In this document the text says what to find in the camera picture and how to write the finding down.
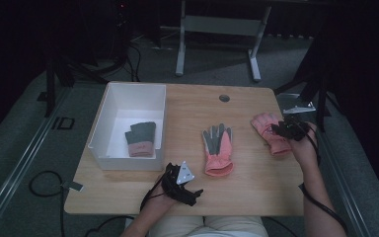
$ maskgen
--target white tag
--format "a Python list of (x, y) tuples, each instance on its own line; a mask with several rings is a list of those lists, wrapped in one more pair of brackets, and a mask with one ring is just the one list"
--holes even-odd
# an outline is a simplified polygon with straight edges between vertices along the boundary
[(189, 182), (193, 180), (195, 176), (190, 172), (190, 168), (187, 166), (187, 162), (183, 162), (181, 165), (180, 173), (177, 178), (177, 185)]

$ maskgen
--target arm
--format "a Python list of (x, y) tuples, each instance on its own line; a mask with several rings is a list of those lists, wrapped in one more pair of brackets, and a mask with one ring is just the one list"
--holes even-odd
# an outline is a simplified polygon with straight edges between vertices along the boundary
[(131, 224), (120, 235), (121, 237), (144, 237), (150, 228), (160, 220), (168, 210), (177, 203), (176, 200), (162, 195), (164, 190), (159, 184), (152, 193), (153, 198), (147, 200), (143, 209), (137, 215), (137, 217), (131, 222)]
[[(316, 126), (309, 123), (313, 130)], [(316, 143), (313, 130), (309, 131), (309, 136)], [(304, 186), (308, 193), (318, 202), (327, 206), (331, 210), (334, 207), (329, 199), (322, 174), (319, 170), (317, 155), (309, 139), (304, 137), (300, 141), (289, 140), (294, 157), (300, 164), (303, 171)], [(304, 197), (304, 218), (307, 236), (346, 236), (341, 225), (330, 215), (322, 211), (316, 205)]]

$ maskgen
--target wooden table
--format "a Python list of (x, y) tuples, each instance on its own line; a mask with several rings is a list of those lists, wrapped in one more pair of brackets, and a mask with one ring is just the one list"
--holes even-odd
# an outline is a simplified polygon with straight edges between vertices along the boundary
[[(221, 102), (220, 95), (229, 96), (230, 101)], [(281, 116), (271, 89), (167, 84), (165, 166), (187, 161), (195, 179), (186, 189), (204, 189), (196, 205), (179, 203), (169, 214), (303, 214), (303, 196), (297, 188), (302, 183), (298, 163), (292, 154), (272, 157), (250, 124), (254, 115), (263, 112)], [(221, 122), (233, 128), (231, 159), (235, 169), (229, 176), (217, 178), (204, 174), (201, 132)], [(64, 208), (72, 214), (137, 214), (160, 174), (163, 172), (103, 171), (85, 146), (74, 178), (85, 188), (80, 193), (69, 192)]]

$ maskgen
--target small round object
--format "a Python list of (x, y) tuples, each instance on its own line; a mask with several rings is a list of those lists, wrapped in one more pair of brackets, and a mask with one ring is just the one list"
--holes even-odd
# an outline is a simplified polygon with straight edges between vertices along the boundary
[(218, 97), (218, 99), (221, 101), (221, 102), (229, 102), (230, 101), (230, 97), (228, 95), (220, 95)]

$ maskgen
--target metal stand leg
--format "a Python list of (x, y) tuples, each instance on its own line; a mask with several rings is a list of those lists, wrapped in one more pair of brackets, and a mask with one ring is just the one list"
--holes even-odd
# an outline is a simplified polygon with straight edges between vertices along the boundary
[(177, 69), (175, 75), (184, 75), (184, 63), (186, 60), (186, 1), (182, 1), (181, 6), (181, 31), (180, 31), (180, 48), (178, 50)]
[(263, 36), (264, 36), (264, 30), (265, 30), (267, 18), (270, 13), (270, 8), (271, 7), (266, 7), (265, 9), (263, 19), (261, 20), (261, 24), (258, 28), (257, 40), (255, 42), (254, 48), (248, 50), (249, 61), (251, 63), (252, 77), (255, 81), (261, 81), (261, 73), (258, 67), (258, 62), (257, 62), (257, 53), (261, 44), (261, 40), (263, 39)]

